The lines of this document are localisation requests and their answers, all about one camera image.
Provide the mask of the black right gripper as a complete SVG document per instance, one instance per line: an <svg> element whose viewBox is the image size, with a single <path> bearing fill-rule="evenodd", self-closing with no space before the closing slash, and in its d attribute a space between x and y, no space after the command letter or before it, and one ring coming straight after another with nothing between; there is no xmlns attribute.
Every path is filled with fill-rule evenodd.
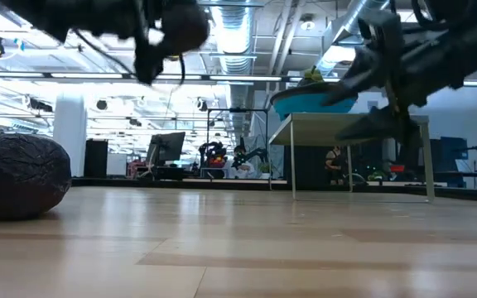
<svg viewBox="0 0 477 298"><path fill-rule="evenodd" d="M422 106L438 89L463 82L456 48L448 33L406 41L399 16L391 12L373 12L358 24L366 46L355 50L352 65L330 86L323 105L337 104L371 87L385 88L388 105L371 108L335 137L339 141L392 137L409 143L418 129L409 107Z"/></svg>

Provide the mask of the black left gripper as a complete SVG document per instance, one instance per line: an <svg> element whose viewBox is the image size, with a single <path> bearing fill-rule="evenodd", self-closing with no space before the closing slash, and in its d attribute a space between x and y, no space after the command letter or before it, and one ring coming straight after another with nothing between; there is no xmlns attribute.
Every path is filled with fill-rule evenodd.
<svg viewBox="0 0 477 298"><path fill-rule="evenodd" d="M154 29L157 21L161 23L163 37L152 45L148 41L148 30ZM163 71L164 59L201 47L209 31L208 17L196 2L143 2L134 31L137 80L152 84Z"/></svg>

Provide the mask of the green round fruit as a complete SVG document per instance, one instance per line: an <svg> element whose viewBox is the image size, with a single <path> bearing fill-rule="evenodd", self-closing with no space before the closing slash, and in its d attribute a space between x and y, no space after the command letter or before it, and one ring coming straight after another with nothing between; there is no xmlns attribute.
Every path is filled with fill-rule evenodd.
<svg viewBox="0 0 477 298"><path fill-rule="evenodd" d="M302 79L303 84L314 84L323 81L324 79L322 73L316 68L315 65L304 72Z"/></svg>

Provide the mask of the dark purple round fruit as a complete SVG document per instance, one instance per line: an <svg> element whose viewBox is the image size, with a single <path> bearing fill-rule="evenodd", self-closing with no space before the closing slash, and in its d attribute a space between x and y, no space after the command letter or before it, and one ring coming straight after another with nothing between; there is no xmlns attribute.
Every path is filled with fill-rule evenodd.
<svg viewBox="0 0 477 298"><path fill-rule="evenodd" d="M56 207L71 186L63 146L28 134L0 135L0 219L40 216Z"/></svg>

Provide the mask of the blue grey collapsible bowl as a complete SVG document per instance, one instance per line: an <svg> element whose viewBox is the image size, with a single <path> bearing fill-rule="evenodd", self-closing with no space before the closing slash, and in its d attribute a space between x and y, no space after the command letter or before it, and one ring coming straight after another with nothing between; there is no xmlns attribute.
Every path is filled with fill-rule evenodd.
<svg viewBox="0 0 477 298"><path fill-rule="evenodd" d="M300 85L274 94L270 103L281 121L291 113L348 113L358 97L346 98L329 106L322 105L334 85L334 82Z"/></svg>

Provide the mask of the blue black machine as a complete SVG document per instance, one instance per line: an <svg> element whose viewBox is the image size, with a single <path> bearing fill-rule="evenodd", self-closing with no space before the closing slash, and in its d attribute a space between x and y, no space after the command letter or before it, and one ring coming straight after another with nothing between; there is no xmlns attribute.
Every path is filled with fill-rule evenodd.
<svg viewBox="0 0 477 298"><path fill-rule="evenodd" d="M470 151L477 151L477 146L468 147L467 140L458 137L441 137L441 157L437 166L437 175L446 178L477 178L475 165L467 162Z"/></svg>

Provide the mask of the black cabinet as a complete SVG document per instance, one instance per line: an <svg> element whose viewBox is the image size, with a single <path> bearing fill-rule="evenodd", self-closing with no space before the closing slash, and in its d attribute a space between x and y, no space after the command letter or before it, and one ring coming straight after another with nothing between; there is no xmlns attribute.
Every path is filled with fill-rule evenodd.
<svg viewBox="0 0 477 298"><path fill-rule="evenodd" d="M86 141L84 177L105 178L107 175L108 141L89 139Z"/></svg>
<svg viewBox="0 0 477 298"><path fill-rule="evenodd" d="M297 190L319 190L328 185L325 169L327 147L295 147Z"/></svg>

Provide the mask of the ceiling light strip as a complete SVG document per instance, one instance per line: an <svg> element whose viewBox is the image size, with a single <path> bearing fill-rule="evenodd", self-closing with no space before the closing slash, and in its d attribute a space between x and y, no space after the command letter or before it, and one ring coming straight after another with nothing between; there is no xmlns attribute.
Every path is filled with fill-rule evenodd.
<svg viewBox="0 0 477 298"><path fill-rule="evenodd" d="M0 78L42 78L42 79L135 79L132 74L121 73L46 73L46 72L19 72L0 71ZM158 80L223 80L223 81L267 81L281 82L279 76L252 76L252 75L209 75L209 74L160 74Z"/></svg>

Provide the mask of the background black monitor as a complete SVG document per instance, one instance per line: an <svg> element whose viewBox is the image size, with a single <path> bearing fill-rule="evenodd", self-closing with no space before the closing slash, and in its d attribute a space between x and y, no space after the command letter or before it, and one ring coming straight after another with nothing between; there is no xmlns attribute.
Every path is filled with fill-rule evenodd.
<svg viewBox="0 0 477 298"><path fill-rule="evenodd" d="M185 136L185 132L153 135L147 150L147 164L164 166L167 161L178 161L181 158Z"/></svg>

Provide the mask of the background red black robot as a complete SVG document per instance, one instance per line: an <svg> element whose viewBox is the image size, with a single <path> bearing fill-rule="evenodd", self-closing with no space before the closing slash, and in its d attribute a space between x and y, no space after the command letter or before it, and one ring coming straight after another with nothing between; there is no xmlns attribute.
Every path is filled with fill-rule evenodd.
<svg viewBox="0 0 477 298"><path fill-rule="evenodd" d="M227 162L227 149L222 142L207 142L199 147L202 169L221 169Z"/></svg>

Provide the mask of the white column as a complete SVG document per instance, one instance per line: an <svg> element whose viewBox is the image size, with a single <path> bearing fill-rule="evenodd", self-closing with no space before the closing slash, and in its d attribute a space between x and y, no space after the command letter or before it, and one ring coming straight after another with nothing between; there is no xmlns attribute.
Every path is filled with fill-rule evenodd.
<svg viewBox="0 0 477 298"><path fill-rule="evenodd" d="M73 177L84 175L86 130L87 109L84 96L70 92L59 93L55 101L53 139L68 153Z"/></svg>

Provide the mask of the silver ceiling duct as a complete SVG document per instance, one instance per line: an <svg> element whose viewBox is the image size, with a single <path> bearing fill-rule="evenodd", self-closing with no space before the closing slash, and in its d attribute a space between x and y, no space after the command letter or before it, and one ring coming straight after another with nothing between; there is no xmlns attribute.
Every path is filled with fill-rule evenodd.
<svg viewBox="0 0 477 298"><path fill-rule="evenodd" d="M221 72L224 75L250 75L253 65L251 57L251 33L253 8L251 7L211 7L215 24L215 37L219 52ZM229 85L229 108L250 108L248 87L245 84ZM246 113L231 113L230 128L234 137L239 138L248 129Z"/></svg>
<svg viewBox="0 0 477 298"><path fill-rule="evenodd" d="M354 48L363 44L359 31L358 19L367 17L371 12L388 7L390 0L351 0L347 12L330 21L322 37L322 57L316 68L323 77L330 76L335 66L355 58Z"/></svg>

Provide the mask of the black tall frame stand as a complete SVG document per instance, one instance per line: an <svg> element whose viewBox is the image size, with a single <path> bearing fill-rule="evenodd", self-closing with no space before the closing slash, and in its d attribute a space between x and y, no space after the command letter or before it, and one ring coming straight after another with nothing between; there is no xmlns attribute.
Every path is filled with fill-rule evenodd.
<svg viewBox="0 0 477 298"><path fill-rule="evenodd" d="M267 150L267 161L261 162L259 159L259 166L267 166L267 174L262 174L258 169L261 180L268 180L272 182L272 162L270 159L270 145L268 143L268 109L264 108L209 108L206 115L206 142L210 142L210 130L214 127L213 123L224 122L224 131L231 133L233 137L238 138L239 144L244 147L243 136L248 133L253 133L255 123L258 125L264 124L264 129L258 134L264 140L262 148Z"/></svg>

